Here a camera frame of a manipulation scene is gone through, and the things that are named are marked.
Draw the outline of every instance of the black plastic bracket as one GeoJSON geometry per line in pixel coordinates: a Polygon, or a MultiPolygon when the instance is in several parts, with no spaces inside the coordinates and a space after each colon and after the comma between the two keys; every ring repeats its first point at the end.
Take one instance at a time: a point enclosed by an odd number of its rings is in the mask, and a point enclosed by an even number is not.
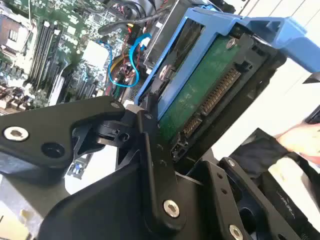
{"type": "Polygon", "coordinates": [[[144,219],[148,229],[160,236],[174,235],[186,224],[186,210],[172,158],[166,145],[154,134],[157,119],[147,111],[137,113],[137,125],[140,132],[139,151],[141,159],[141,184],[144,219]],[[164,208],[170,200],[178,206],[179,214],[170,216],[164,208]]]}
{"type": "Polygon", "coordinates": [[[225,157],[218,165],[225,170],[226,174],[237,186],[242,188],[242,191],[245,189],[247,195],[253,198],[254,202],[258,204],[258,207],[262,209],[264,217],[260,215],[258,218],[266,219],[267,226],[265,226],[266,229],[263,226],[264,229],[262,233],[264,237],[261,239],[301,240],[235,160],[230,157],[225,157]]]}
{"type": "Polygon", "coordinates": [[[74,158],[74,146],[80,140],[72,137],[74,129],[120,120],[124,112],[119,102],[102,96],[1,116],[0,173],[38,184],[55,183],[74,158]],[[27,137],[9,140],[12,132],[5,136],[9,127],[24,129],[27,137]]]}
{"type": "Polygon", "coordinates": [[[226,172],[211,161],[203,160],[188,176],[205,187],[203,201],[207,205],[209,225],[215,230],[215,236],[225,240],[234,240],[234,236],[248,240],[226,172]]]}

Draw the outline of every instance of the motherboard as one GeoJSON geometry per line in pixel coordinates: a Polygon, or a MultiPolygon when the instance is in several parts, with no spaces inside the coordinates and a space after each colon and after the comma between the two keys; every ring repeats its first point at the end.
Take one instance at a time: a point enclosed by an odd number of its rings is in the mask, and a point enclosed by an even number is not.
{"type": "Polygon", "coordinates": [[[104,93],[111,58],[100,39],[104,37],[112,46],[114,58],[121,55],[128,34],[122,28],[105,36],[98,33],[101,26],[122,16],[117,4],[106,7],[96,0],[7,0],[0,2],[0,7],[3,113],[104,93]]]}

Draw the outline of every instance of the silver screw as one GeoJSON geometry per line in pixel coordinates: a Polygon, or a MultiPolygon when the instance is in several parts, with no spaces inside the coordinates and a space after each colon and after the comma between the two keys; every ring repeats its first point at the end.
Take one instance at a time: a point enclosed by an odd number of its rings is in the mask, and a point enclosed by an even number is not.
{"type": "Polygon", "coordinates": [[[231,161],[230,159],[228,159],[228,163],[229,163],[232,167],[235,166],[235,163],[234,163],[233,161],[231,161]]]}
{"type": "Polygon", "coordinates": [[[147,119],[152,119],[152,116],[149,113],[144,114],[147,119]]]}
{"type": "Polygon", "coordinates": [[[226,49],[230,50],[234,47],[234,45],[236,45],[236,39],[231,38],[226,44],[226,49]]]}
{"type": "Polygon", "coordinates": [[[6,139],[15,142],[21,142],[29,137],[29,133],[22,127],[10,126],[3,131],[3,135],[6,139]]]}
{"type": "Polygon", "coordinates": [[[160,72],[160,74],[159,74],[159,78],[160,78],[160,79],[163,78],[164,74],[165,74],[166,71],[167,71],[167,68],[168,68],[168,65],[165,65],[165,66],[162,68],[162,70],[161,70],[161,72],[160,72]]]}
{"type": "Polygon", "coordinates": [[[235,240],[243,240],[244,239],[242,232],[239,230],[239,228],[237,228],[236,225],[231,224],[229,226],[229,231],[235,240]]]}
{"type": "Polygon", "coordinates": [[[163,209],[165,213],[172,218],[177,218],[180,215],[180,210],[178,205],[172,200],[165,200],[163,203],[163,209]]]}
{"type": "Polygon", "coordinates": [[[120,108],[120,106],[118,105],[118,103],[115,103],[115,102],[112,102],[112,103],[111,103],[111,106],[114,107],[114,108],[116,108],[116,109],[119,109],[119,108],[120,108]]]}

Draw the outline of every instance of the person's hand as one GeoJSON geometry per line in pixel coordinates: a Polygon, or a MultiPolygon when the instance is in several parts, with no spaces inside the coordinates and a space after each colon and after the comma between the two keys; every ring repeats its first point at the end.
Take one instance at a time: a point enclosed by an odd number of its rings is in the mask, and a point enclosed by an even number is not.
{"type": "Polygon", "coordinates": [[[276,140],[289,152],[299,153],[320,164],[320,123],[302,123],[281,134],[276,140]]]}

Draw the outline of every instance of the yellow wire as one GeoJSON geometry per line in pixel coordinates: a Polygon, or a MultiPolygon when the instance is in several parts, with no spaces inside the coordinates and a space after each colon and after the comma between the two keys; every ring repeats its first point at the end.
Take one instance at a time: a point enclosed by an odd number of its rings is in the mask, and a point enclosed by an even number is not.
{"type": "Polygon", "coordinates": [[[118,63],[120,63],[121,61],[124,60],[124,57],[121,56],[121,57],[117,58],[117,59],[113,62],[113,64],[112,64],[111,67],[110,67],[110,74],[112,73],[112,71],[114,70],[114,68],[116,67],[116,65],[117,65],[118,63]]]}

